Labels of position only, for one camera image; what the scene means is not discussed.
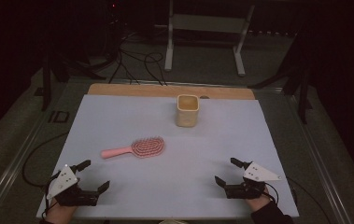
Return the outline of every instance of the dark gray floor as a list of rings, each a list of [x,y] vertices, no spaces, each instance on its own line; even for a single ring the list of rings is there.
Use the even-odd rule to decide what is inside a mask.
[[[226,48],[226,45],[188,47],[184,46],[183,41],[177,42],[173,70],[163,76],[170,84],[176,82],[245,87],[275,74],[291,41],[281,36],[249,36],[242,53],[246,77],[236,74],[232,50]],[[126,42],[122,48],[144,54],[158,51],[165,55],[165,45],[159,43]],[[123,63],[136,79],[150,80],[150,83],[156,84],[142,62],[123,55]],[[112,64],[98,74],[110,77],[115,68],[116,64]],[[149,71],[156,77],[161,77],[157,64],[150,64]],[[121,68],[114,81],[125,82],[124,79],[128,78],[125,70]],[[309,194],[319,202],[331,223],[354,223],[354,165],[343,142],[326,115],[315,89],[310,88],[309,92],[309,101],[313,108],[307,110],[308,124],[303,125],[297,119],[294,98],[279,93],[284,81],[280,80],[264,90],[255,91],[255,96],[262,106],[286,175],[306,190],[290,182],[296,190],[297,206],[301,215],[295,218],[295,223],[327,223],[319,205]],[[51,176],[64,145],[65,133],[72,125],[82,96],[93,82],[96,81],[86,77],[73,77],[66,85],[54,83],[53,105],[49,111],[41,112],[42,99],[34,97],[35,89],[41,85],[39,71],[33,77],[32,87],[0,121],[0,183],[5,185],[1,177],[13,182],[12,185],[6,185],[11,186],[10,188],[0,188],[0,223],[37,221],[35,214],[43,196],[42,192],[22,180],[21,163],[20,168],[12,170],[11,174],[3,173],[10,170],[7,166],[13,162],[16,155],[22,159],[26,158],[27,154],[21,153],[22,150],[40,147],[27,163],[27,176],[36,183],[43,183]],[[66,123],[48,123],[51,110],[69,112],[71,117]],[[46,143],[56,136],[60,137]],[[115,220],[113,223],[158,222]],[[251,223],[249,219],[205,223],[208,222]],[[103,221],[74,220],[73,223]]]

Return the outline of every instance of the pink hairbrush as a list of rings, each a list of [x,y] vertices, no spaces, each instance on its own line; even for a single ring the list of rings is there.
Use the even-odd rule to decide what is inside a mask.
[[[101,157],[107,159],[130,152],[136,155],[136,157],[146,158],[159,155],[163,152],[163,149],[163,139],[161,137],[151,137],[135,140],[129,147],[103,150],[101,151]]]

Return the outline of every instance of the beige container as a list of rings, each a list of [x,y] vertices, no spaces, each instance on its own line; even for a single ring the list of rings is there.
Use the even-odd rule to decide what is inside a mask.
[[[199,113],[199,98],[181,94],[177,97],[177,126],[194,127]]]

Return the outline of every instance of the person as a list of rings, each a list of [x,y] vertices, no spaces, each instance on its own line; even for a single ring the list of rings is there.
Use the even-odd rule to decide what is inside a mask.
[[[293,224],[292,218],[284,215],[276,203],[264,194],[245,201],[252,210],[251,218],[255,224]],[[51,201],[50,207],[45,219],[40,221],[41,224],[67,224],[78,209],[76,206],[61,206],[55,199]]]

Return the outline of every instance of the hairbrush head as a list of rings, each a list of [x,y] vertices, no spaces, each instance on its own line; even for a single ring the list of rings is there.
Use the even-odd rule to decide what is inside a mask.
[[[135,140],[130,147],[103,150],[101,151],[101,157],[107,159],[130,152],[136,155],[136,157],[146,158],[157,156],[161,154],[163,150],[164,140],[158,136]]]

